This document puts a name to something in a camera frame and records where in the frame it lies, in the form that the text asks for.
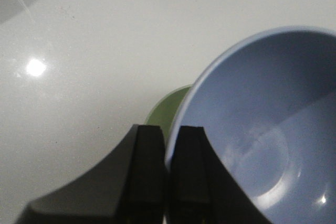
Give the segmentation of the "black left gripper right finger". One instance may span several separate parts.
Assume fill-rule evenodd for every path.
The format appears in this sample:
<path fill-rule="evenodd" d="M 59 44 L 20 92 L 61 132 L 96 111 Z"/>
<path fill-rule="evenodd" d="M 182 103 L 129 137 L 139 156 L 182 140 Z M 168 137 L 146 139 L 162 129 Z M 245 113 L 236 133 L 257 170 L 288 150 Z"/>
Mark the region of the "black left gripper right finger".
<path fill-rule="evenodd" d="M 168 223 L 269 223 L 221 163 L 202 127 L 180 127 L 170 186 Z"/>

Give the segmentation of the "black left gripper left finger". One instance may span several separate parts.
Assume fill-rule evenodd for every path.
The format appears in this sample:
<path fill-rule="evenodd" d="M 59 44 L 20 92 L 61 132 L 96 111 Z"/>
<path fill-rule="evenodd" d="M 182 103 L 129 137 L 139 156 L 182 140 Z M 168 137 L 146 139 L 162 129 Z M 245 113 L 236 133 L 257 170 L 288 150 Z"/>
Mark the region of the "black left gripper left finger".
<path fill-rule="evenodd" d="M 27 204 L 18 223 L 162 223 L 164 137 L 134 125 L 92 169 Z"/>

